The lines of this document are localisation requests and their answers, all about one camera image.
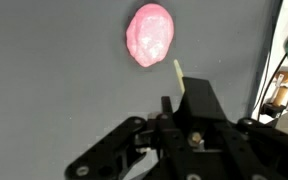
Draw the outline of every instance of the pink object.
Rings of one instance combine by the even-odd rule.
[[[126,31],[127,48],[143,67],[162,61],[174,35],[170,14],[160,5],[141,7]]]

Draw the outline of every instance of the gray table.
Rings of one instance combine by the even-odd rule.
[[[180,101],[173,60],[209,79],[228,118],[248,102],[275,0],[165,0],[175,39],[140,67],[125,29],[140,0],[0,0],[0,179],[62,179],[126,117]],[[149,159],[135,171],[143,171]]]

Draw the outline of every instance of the pink ball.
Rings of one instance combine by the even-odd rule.
[[[147,4],[132,19],[127,31],[127,48],[143,67],[162,61],[174,36],[174,23],[162,6]]]

